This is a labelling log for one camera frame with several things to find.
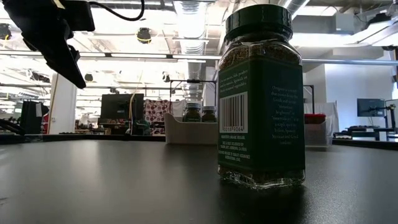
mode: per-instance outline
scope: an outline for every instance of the table surface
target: table surface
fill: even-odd
[[[221,184],[214,146],[0,146],[0,223],[398,223],[398,152],[306,152],[297,189]]]

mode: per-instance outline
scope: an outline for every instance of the black lid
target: black lid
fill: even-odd
[[[290,40],[293,36],[292,15],[284,7],[274,4],[245,7],[227,18],[225,38],[231,40],[259,30],[278,32]]]

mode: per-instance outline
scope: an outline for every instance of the computer monitor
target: computer monitor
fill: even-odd
[[[49,108],[43,103],[24,101],[21,111],[20,127],[26,134],[40,134],[42,132],[43,116],[49,112]]]
[[[129,119],[132,94],[105,94],[101,100],[101,119]],[[135,94],[132,102],[133,119],[144,115],[144,94]]]
[[[357,99],[357,112],[359,117],[385,117],[383,99]]]

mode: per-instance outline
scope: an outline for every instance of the spice jar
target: spice jar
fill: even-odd
[[[201,121],[205,123],[216,123],[216,107],[215,106],[204,106],[202,109]]]
[[[252,189],[305,178],[302,58],[283,7],[245,7],[226,21],[219,63],[218,173]]]
[[[201,105],[199,103],[187,103],[183,114],[184,122],[200,122],[201,121]]]

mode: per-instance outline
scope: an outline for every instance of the white tray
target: white tray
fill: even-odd
[[[164,118],[167,144],[217,145],[218,123],[179,122],[170,113]]]

